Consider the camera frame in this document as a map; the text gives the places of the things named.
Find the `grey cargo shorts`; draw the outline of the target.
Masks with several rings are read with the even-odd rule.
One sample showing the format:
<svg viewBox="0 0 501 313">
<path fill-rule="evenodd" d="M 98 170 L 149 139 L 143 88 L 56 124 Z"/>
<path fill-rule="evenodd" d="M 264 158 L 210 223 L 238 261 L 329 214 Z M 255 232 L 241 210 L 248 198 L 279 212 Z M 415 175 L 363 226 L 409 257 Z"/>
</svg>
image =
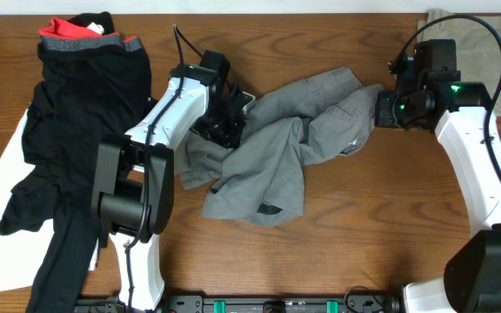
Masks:
<svg viewBox="0 0 501 313">
<path fill-rule="evenodd" d="M 359 151 L 382 90 L 362 85 L 346 67 L 288 84 L 256 101 L 236 149 L 187 134 L 175 172 L 187 190 L 212 184 L 205 217 L 262 227 L 289 222 L 304 213 L 303 168 Z"/>
</svg>

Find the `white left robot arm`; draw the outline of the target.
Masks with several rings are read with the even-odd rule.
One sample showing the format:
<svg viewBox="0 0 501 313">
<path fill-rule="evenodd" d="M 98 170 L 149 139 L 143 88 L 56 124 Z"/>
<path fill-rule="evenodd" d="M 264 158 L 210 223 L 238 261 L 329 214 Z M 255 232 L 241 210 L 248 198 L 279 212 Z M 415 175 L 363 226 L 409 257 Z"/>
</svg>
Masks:
<svg viewBox="0 0 501 313">
<path fill-rule="evenodd" d="M 179 64 L 164 95 L 122 135 L 98 146 L 91 211 L 117 250 L 119 312 L 152 312 L 164 293 L 159 236 L 174 203 L 174 156 L 193 132 L 226 149 L 240 144 L 244 113 L 254 102 L 229 80 L 230 65 Z"/>
</svg>

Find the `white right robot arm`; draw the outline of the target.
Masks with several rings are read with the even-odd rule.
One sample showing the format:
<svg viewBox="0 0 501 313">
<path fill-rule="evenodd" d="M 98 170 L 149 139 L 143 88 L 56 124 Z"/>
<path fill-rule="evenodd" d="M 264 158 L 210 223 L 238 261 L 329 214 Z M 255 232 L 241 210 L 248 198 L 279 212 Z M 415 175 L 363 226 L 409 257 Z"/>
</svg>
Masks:
<svg viewBox="0 0 501 313">
<path fill-rule="evenodd" d="M 442 277 L 404 286 L 402 312 L 501 312 L 501 141 L 490 103 L 482 83 L 431 83 L 409 95 L 377 95 L 377 127 L 429 130 L 444 147 L 471 228 Z"/>
</svg>

